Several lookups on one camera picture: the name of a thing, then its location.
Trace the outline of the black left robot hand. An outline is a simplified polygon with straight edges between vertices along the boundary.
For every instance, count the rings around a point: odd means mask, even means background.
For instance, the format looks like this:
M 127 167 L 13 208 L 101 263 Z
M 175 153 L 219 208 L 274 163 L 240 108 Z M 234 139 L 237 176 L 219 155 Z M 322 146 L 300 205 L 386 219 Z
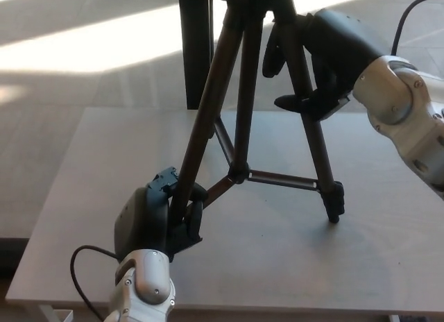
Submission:
M 184 217 L 178 224 L 170 225 L 169 199 L 177 183 L 176 168 L 169 167 L 133 192 L 114 223 L 114 254 L 119 262 L 141 249 L 160 251 L 172 261 L 175 254 L 202 241 L 199 232 L 208 193 L 195 183 Z

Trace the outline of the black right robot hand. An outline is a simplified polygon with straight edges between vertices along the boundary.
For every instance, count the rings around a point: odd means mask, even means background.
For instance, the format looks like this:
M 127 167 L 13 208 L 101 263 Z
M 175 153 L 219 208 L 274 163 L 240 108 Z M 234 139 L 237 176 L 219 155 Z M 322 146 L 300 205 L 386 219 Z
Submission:
M 361 73 L 385 53 L 386 47 L 369 27 L 342 12 L 276 11 L 262 74 L 272 78 L 287 67 L 293 94 L 276 98 L 274 104 L 322 121 L 349 101 Z

